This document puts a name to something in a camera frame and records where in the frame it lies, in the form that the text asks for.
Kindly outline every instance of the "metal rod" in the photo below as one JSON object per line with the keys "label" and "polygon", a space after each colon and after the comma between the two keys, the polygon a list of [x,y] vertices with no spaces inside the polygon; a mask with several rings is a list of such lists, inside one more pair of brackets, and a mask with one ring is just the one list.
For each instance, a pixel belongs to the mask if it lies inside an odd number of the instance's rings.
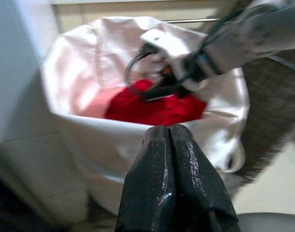
{"label": "metal rod", "polygon": [[219,18],[199,18],[199,19],[178,19],[178,20],[163,20],[165,23],[205,23],[205,22],[215,22]]}

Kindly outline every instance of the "red cloth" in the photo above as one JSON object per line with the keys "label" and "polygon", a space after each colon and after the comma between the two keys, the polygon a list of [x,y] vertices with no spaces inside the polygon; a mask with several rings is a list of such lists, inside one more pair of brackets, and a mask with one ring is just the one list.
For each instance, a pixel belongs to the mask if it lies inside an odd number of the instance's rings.
{"label": "red cloth", "polygon": [[[152,84],[149,80],[140,80],[134,86],[141,91],[146,91]],[[111,100],[105,118],[154,126],[170,126],[200,119],[206,105],[192,94],[183,99],[175,94],[167,98],[145,102],[141,96],[125,88]]]}

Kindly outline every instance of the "white wall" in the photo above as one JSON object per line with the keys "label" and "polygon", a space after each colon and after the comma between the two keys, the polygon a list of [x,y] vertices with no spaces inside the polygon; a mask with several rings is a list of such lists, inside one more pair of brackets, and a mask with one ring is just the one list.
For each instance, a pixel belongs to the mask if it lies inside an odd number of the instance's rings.
{"label": "white wall", "polygon": [[41,90],[39,64],[57,36],[45,2],[0,0],[0,138],[6,150],[0,158],[47,212],[67,224],[84,220],[86,194]]}

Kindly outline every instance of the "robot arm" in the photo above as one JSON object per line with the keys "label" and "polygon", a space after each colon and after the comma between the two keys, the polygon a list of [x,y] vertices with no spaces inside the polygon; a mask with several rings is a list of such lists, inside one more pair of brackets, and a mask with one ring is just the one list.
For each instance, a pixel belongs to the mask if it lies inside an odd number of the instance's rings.
{"label": "robot arm", "polygon": [[159,30],[143,34],[141,39],[166,58],[177,81],[166,91],[154,88],[149,94],[148,90],[144,99],[173,94],[178,85],[196,91],[201,88],[201,81],[210,76],[281,50],[295,49],[295,0],[255,0],[235,20],[229,20],[213,29],[196,54],[190,54],[178,38]]}
{"label": "robot arm", "polygon": [[295,49],[295,3],[259,1],[252,5],[225,33],[202,48],[214,63],[216,74],[281,50]]}

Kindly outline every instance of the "tile floor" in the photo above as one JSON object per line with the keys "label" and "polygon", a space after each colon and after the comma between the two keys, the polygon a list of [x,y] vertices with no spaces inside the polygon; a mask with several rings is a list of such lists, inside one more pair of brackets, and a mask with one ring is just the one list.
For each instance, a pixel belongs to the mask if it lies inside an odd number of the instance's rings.
{"label": "tile floor", "polygon": [[295,214],[295,140],[289,142],[258,176],[234,199],[236,212]]}

